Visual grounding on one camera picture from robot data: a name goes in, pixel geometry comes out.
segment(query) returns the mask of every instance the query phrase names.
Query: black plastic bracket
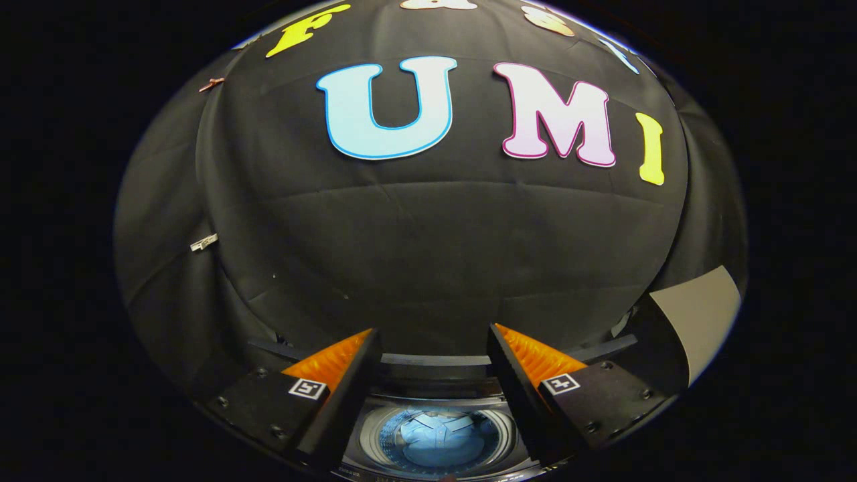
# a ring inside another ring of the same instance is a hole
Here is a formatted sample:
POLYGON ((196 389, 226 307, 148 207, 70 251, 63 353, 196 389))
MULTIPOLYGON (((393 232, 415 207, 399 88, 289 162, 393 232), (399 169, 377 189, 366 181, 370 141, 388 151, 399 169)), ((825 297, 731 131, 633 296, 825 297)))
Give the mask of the black plastic bracket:
POLYGON ((325 383, 259 367, 207 407, 248 437, 282 453, 300 440, 329 395, 325 383))
POLYGON ((587 449, 586 443, 575 431, 568 430, 533 388, 524 367, 494 324, 489 327, 488 356, 530 458, 545 467, 587 449))
POLYGON ((339 466, 360 409, 369 395, 372 375, 381 363, 381 354, 381 335, 373 329, 291 456, 324 472, 339 466))
POLYGON ((611 361, 544 380, 538 391, 593 449, 610 445, 666 400, 611 361))

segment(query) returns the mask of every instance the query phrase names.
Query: black background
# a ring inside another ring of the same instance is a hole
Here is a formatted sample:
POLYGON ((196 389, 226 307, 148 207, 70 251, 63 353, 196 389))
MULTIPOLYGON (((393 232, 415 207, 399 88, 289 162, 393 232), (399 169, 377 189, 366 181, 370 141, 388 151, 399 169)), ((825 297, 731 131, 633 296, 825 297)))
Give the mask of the black background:
MULTIPOLYGON (((25 222, 7 229, 21 234, 21 290, 11 294, 28 309, 5 323, 23 355, 13 381, 27 387, 4 398, 4 417, 23 429, 6 436, 10 479, 299 479, 205 419, 147 362, 116 289, 111 230, 124 167, 159 108, 219 53, 306 4, 33 3, 15 18, 5 117, 11 211, 25 222)), ((837 126, 851 98, 841 84, 853 12, 817 2, 556 4, 628 39, 721 126, 751 242, 746 301, 710 368, 568 479, 688 479, 749 461, 844 478, 835 438, 848 426, 837 408, 848 372, 832 341, 848 322, 839 290, 853 229, 841 181, 857 169, 837 126)))

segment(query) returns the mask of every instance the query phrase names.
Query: white clip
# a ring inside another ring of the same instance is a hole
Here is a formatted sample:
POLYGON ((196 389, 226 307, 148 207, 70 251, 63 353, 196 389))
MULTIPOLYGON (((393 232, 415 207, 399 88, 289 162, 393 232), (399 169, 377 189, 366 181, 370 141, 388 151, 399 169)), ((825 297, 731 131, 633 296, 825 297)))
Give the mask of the white clip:
POLYGON ((196 243, 191 244, 190 250, 191 251, 204 250, 205 248, 208 247, 209 244, 211 244, 215 241, 217 241, 217 233, 214 233, 211 236, 206 236, 203 239, 200 239, 199 241, 197 241, 196 243))

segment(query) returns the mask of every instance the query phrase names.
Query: light blue letter u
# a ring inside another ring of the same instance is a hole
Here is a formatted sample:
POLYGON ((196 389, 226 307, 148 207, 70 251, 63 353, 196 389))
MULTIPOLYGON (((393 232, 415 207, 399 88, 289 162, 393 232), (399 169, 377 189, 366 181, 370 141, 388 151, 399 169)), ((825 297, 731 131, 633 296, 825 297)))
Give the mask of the light blue letter u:
POLYGON ((405 157, 431 148, 452 125, 452 98, 447 72, 458 64, 449 57, 413 57, 399 64, 417 79, 420 113, 403 127, 383 127, 372 115, 372 79, 382 68, 375 63, 336 70, 316 87, 327 98, 327 133, 340 152, 358 159, 405 157))

